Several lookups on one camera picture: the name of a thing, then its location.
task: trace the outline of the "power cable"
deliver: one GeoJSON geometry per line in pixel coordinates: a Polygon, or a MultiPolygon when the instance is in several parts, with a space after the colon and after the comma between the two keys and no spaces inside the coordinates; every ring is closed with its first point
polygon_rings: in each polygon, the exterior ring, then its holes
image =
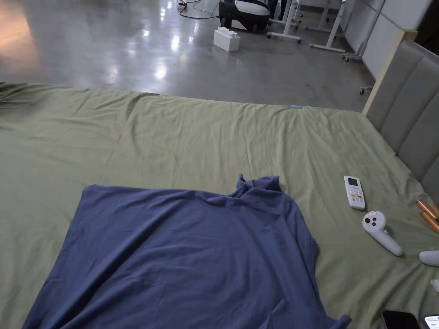
{"type": "Polygon", "coordinates": [[[218,3],[216,4],[215,8],[213,9],[213,11],[212,11],[211,13],[209,13],[208,11],[202,10],[202,9],[195,8],[195,5],[196,5],[196,4],[199,4],[200,2],[201,2],[201,0],[195,0],[195,1],[188,1],[188,2],[186,2],[186,5],[185,5],[184,8],[180,11],[180,16],[182,16],[182,17],[186,17],[186,18],[192,18],[192,19],[211,19],[211,18],[219,18],[219,16],[213,16],[213,12],[215,11],[216,7],[218,7],[218,5],[219,5],[219,3],[220,3],[219,1],[218,1],[218,3]],[[186,16],[186,15],[183,15],[183,14],[182,14],[183,11],[185,11],[185,10],[187,9],[187,4],[193,4],[193,5],[192,5],[192,8],[194,8],[195,10],[198,10],[198,11],[203,11],[203,12],[205,12],[205,13],[208,13],[208,14],[210,15],[210,17],[192,17],[192,16],[186,16]]]}

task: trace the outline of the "white controller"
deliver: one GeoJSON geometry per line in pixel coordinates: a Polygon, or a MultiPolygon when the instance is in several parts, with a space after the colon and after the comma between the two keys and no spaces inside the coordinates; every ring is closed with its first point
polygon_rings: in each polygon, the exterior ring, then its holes
{"type": "Polygon", "coordinates": [[[345,176],[345,188],[349,205],[354,209],[364,209],[365,201],[360,180],[357,177],[345,176]]]}
{"type": "Polygon", "coordinates": [[[439,266],[439,250],[423,251],[419,254],[421,263],[430,266],[439,266]]]}
{"type": "Polygon", "coordinates": [[[385,231],[385,216],[380,211],[371,211],[363,218],[363,228],[384,248],[395,256],[402,256],[403,250],[385,231]]]}

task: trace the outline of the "navy blue t-shirt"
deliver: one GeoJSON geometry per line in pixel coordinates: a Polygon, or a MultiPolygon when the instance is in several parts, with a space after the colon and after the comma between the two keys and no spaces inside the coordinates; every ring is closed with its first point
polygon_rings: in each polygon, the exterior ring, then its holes
{"type": "Polygon", "coordinates": [[[89,186],[24,328],[345,328],[279,177],[230,195],[89,186]]]}

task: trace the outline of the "person's leg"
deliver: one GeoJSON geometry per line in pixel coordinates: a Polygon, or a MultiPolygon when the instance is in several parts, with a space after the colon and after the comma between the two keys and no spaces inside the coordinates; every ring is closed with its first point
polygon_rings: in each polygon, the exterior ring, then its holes
{"type": "Polygon", "coordinates": [[[284,19],[284,14],[285,14],[285,8],[287,6],[287,1],[288,0],[282,0],[281,1],[281,14],[278,17],[279,21],[284,19]]]}
{"type": "Polygon", "coordinates": [[[274,12],[276,11],[277,0],[268,0],[268,7],[270,8],[270,18],[274,19],[274,12]]]}

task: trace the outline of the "upholstered headboard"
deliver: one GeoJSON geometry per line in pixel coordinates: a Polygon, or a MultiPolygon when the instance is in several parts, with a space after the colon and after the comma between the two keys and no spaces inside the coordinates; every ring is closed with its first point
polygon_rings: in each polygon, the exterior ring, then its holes
{"type": "Polygon", "coordinates": [[[439,205],[439,57],[403,41],[366,116],[439,205]]]}

